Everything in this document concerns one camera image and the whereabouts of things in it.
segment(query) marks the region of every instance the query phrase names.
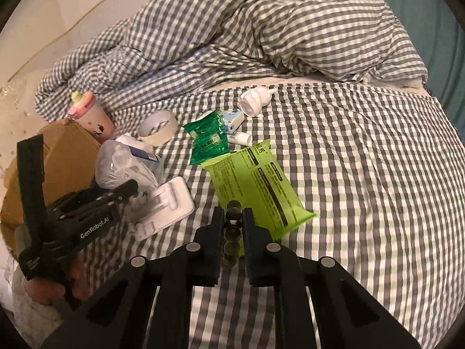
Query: roll of tape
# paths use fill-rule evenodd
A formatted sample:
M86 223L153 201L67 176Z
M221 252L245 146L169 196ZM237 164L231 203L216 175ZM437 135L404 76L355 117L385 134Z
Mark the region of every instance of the roll of tape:
M150 135L152 129L161 126L164 122L166 124L161 129ZM159 147L168 142L175 135L178 128L178 121L176 121L172 111L159 110L142 122L137 130L137 136L141 141L150 144L152 147Z

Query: lime green package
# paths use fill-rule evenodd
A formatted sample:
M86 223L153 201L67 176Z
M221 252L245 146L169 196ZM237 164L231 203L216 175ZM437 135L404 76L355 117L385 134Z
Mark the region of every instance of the lime green package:
M210 172L223 208L230 200L251 207L258 226L273 240L315 216L307 211L270 151L270 141L202 164Z
M184 129L194 139L190 165L201 164L208 159L229 153L226 126L220 110L184 125Z

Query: cardboard box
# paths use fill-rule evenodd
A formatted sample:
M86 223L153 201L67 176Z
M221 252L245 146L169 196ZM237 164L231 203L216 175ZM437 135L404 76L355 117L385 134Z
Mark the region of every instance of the cardboard box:
M44 135L45 203L89 187L100 148L97 140L69 120L50 123L38 133ZM8 190L0 212L0 230L6 247L15 255L15 229L23 223L16 159L5 171L5 187Z

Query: plaid fabric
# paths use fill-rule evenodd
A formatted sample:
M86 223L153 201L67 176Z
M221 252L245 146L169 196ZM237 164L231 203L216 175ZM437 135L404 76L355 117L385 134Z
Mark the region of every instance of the plaid fabric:
M383 0L151 0L58 61L36 107L60 119L72 91L92 90L114 113L228 80L315 70L342 81L427 77Z
M236 108L245 89L204 92L117 113L134 133L153 111L180 125L207 109ZM464 304L465 149L434 97L347 83L279 85L241 131L272 150L305 208L318 214L282 240L300 256L336 258L425 349L433 348ZM125 225L89 246L97 288L123 262L167 255L192 240L218 205L209 174L189 166L184 130L159 148L170 179L182 176L196 210L145 241ZM273 290L252 289L242 261L219 286L195 288L190 348L273 348Z

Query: crumpled duvet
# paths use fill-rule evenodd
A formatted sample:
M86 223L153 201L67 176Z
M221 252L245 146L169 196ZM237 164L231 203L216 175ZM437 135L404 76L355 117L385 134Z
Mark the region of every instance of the crumpled duvet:
M74 90L128 108L233 79L308 75L334 80L426 79L426 68L383 0L151 0L60 59L36 109L66 116Z

